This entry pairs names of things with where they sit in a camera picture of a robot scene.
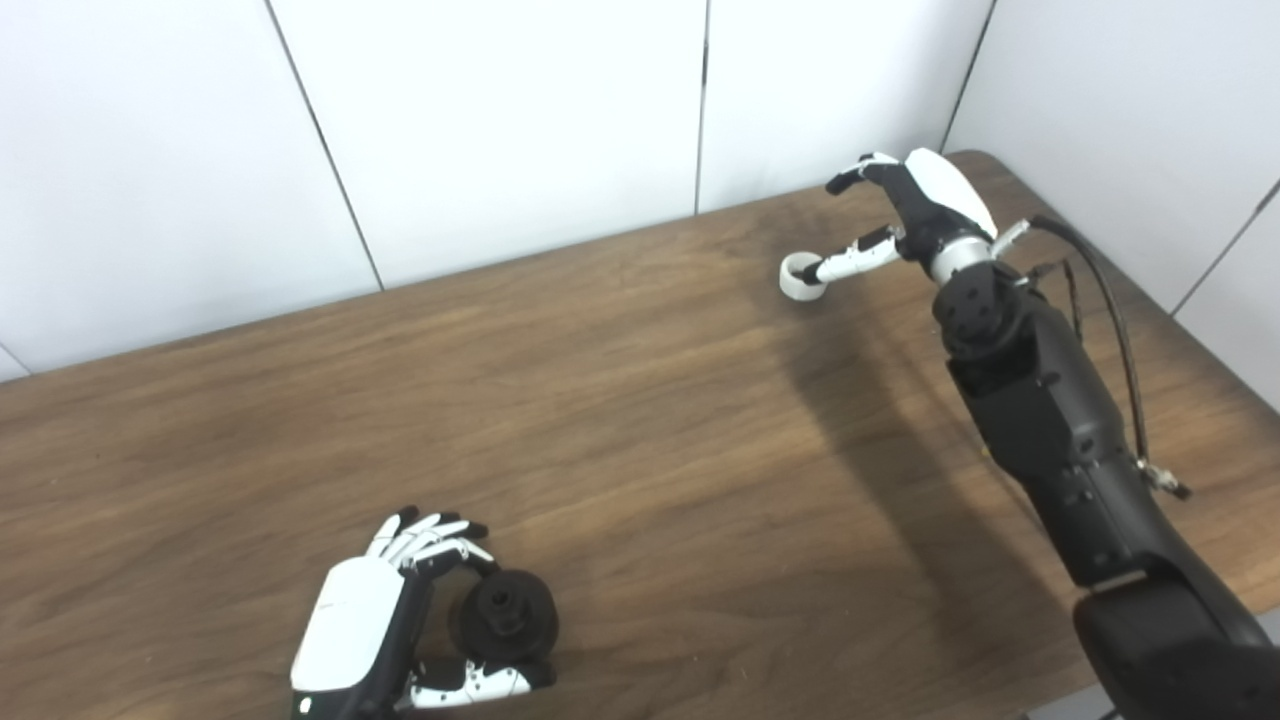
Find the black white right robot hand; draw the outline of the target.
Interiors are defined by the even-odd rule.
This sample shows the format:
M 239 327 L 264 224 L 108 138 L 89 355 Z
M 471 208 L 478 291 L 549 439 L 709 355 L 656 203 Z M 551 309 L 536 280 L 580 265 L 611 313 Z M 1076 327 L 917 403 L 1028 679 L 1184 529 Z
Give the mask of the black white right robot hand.
M 883 191 L 897 223 L 859 237 L 841 252 L 804 260 L 794 254 L 781 278 L 804 290 L 865 274 L 896 261 L 915 263 L 938 286 L 978 264 L 992 263 L 998 231 L 970 181 L 946 158 L 915 149 L 902 160 L 868 152 L 838 172 L 826 192 L 838 196 L 855 184 Z

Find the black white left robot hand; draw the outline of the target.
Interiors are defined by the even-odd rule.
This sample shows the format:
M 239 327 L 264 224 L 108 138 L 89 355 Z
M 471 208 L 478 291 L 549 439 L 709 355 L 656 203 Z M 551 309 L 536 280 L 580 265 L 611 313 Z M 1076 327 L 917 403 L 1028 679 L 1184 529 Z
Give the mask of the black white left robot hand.
M 488 533 L 410 505 L 332 566 L 291 666 L 291 717 L 406 719 L 553 687 L 561 620 L 550 587 L 504 569 L 481 546 Z M 451 612 L 457 653 L 421 659 L 436 583 L 458 569 L 477 580 Z

